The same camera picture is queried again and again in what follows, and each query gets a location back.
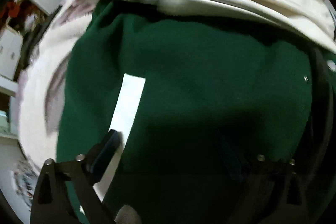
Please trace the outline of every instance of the green jacket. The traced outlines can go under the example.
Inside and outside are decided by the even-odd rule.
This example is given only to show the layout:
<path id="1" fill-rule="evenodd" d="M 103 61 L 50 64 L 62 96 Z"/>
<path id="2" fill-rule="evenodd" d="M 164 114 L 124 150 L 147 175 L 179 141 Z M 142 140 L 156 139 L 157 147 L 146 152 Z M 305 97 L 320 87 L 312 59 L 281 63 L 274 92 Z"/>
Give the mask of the green jacket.
<path id="1" fill-rule="evenodd" d="M 125 109 L 135 108 L 135 117 L 104 199 L 113 215 L 128 204 L 144 224 L 223 223 L 242 182 L 223 163 L 216 138 L 222 134 L 251 157 L 294 158 L 303 172 L 313 168 L 305 164 L 310 157 L 295 158 L 298 147 L 307 147 L 301 148 L 302 140 L 312 155 L 325 147 L 314 174 L 328 176 L 307 179 L 310 218 L 316 220 L 336 192 L 335 137 L 311 121 L 325 118 L 318 102 L 330 106 L 318 91 L 336 85 L 321 52 L 336 62 L 334 54 L 268 25 L 168 17 L 148 5 L 101 0 L 69 61 L 57 161 L 73 160 L 100 142 L 121 94 L 140 89 L 137 106 L 127 96 L 122 101 Z M 127 75 L 134 81 L 125 88 Z M 307 125 L 323 138 L 307 138 Z M 69 194 L 85 221 L 71 187 Z"/>

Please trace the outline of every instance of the snap button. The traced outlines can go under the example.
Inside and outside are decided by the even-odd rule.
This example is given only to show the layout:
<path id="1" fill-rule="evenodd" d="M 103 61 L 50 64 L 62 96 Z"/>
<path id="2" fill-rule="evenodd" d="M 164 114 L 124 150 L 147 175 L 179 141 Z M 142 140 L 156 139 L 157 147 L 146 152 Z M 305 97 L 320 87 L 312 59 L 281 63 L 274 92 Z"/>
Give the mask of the snap button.
<path id="1" fill-rule="evenodd" d="M 328 65 L 328 68 L 332 71 L 332 72 L 336 72 L 336 64 L 334 61 L 332 60 L 328 60 L 327 61 L 327 65 Z"/>
<path id="2" fill-rule="evenodd" d="M 265 156 L 264 155 L 258 155 L 257 160 L 259 161 L 265 161 Z"/>

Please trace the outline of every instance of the white shelf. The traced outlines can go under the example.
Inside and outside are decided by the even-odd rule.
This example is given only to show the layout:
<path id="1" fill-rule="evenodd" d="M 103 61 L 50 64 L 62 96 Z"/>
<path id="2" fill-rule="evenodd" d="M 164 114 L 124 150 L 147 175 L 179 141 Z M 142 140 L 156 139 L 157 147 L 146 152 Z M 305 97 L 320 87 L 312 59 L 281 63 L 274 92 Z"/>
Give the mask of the white shelf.
<path id="1" fill-rule="evenodd" d="M 9 96 L 15 96 L 18 91 L 18 83 L 0 75 L 0 92 Z"/>
<path id="2" fill-rule="evenodd" d="M 17 140 L 18 139 L 17 136 L 7 135 L 7 134 L 2 134 L 2 133 L 0 133 L 0 137 L 12 139 L 12 140 Z"/>

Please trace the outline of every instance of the green fabric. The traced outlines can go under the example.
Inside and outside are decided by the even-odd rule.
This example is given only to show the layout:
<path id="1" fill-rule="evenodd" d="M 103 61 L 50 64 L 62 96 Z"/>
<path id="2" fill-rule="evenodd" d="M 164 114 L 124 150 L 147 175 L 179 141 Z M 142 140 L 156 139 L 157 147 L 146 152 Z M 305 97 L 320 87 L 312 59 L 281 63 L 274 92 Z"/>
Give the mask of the green fabric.
<path id="1" fill-rule="evenodd" d="M 241 185 L 215 133 L 288 161 L 309 117 L 309 59 L 285 37 L 263 24 L 101 0 L 69 61 L 57 161 L 102 139 L 125 73 L 146 78 L 105 204 L 113 215 L 132 206 L 143 224 L 223 223 Z"/>

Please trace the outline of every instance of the screw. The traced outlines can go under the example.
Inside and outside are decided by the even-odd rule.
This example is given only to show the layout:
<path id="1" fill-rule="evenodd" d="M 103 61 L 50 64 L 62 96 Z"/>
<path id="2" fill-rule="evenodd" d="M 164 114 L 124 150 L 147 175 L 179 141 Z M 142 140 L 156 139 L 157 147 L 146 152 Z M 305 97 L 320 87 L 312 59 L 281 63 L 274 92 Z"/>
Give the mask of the screw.
<path id="1" fill-rule="evenodd" d="M 85 155 L 84 154 L 79 154 L 76 156 L 76 161 L 82 161 L 85 159 Z"/>
<path id="2" fill-rule="evenodd" d="M 265 161 L 265 156 L 264 155 L 258 155 L 257 160 L 259 161 Z"/>
<path id="3" fill-rule="evenodd" d="M 47 159 L 47 160 L 44 162 L 44 164 L 45 164 L 45 165 L 51 165 L 53 162 L 54 162 L 53 159 Z"/>

